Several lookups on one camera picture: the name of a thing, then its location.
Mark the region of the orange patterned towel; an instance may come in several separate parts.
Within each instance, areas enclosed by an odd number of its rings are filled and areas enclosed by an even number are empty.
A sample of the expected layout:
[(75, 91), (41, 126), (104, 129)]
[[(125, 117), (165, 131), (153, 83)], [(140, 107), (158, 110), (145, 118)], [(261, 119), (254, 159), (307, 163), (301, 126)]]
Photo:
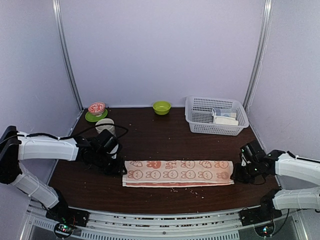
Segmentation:
[(122, 186), (131, 188), (190, 188), (233, 185), (232, 161), (127, 161)]

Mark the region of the white towel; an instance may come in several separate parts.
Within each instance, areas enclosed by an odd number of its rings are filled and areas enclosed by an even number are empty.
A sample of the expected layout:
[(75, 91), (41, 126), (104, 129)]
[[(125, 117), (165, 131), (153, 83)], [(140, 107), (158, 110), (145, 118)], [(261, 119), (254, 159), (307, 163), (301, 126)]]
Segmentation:
[(232, 117), (227, 116), (215, 116), (213, 118), (213, 123), (217, 125), (230, 125), (230, 126), (238, 126), (239, 121)]

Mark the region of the white plastic basket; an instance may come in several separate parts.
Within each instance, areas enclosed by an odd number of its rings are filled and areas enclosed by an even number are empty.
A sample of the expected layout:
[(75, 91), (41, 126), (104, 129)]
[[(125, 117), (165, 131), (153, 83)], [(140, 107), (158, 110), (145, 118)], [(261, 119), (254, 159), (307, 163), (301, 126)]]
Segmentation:
[(249, 126), (242, 104), (233, 99), (188, 96), (185, 120), (192, 133), (237, 136)]

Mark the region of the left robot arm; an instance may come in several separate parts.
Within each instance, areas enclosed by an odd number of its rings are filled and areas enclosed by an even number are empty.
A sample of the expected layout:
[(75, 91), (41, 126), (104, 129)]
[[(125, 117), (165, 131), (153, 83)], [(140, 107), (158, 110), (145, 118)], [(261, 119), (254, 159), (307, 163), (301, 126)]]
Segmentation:
[(57, 137), (48, 133), (24, 133), (9, 126), (0, 139), (0, 182), (18, 188), (36, 199), (46, 211), (48, 219), (68, 227), (84, 227), (89, 212), (69, 207), (62, 193), (39, 180), (22, 164), (29, 159), (54, 159), (80, 161), (96, 166), (105, 175), (127, 173), (124, 160), (119, 157), (122, 145), (108, 130), (96, 137), (85, 138), (80, 134)]

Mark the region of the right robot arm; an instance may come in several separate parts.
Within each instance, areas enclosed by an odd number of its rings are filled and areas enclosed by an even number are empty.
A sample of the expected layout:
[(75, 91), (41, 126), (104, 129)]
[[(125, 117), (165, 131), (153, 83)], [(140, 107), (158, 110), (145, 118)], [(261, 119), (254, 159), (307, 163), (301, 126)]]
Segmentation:
[(254, 184), (257, 177), (287, 176), (315, 185), (304, 189), (272, 189), (260, 199), (260, 206), (243, 209), (239, 217), (243, 226), (254, 225), (282, 216), (283, 210), (320, 209), (320, 162), (302, 158), (290, 151), (265, 153), (258, 141), (241, 147), (240, 163), (235, 164), (231, 180)]

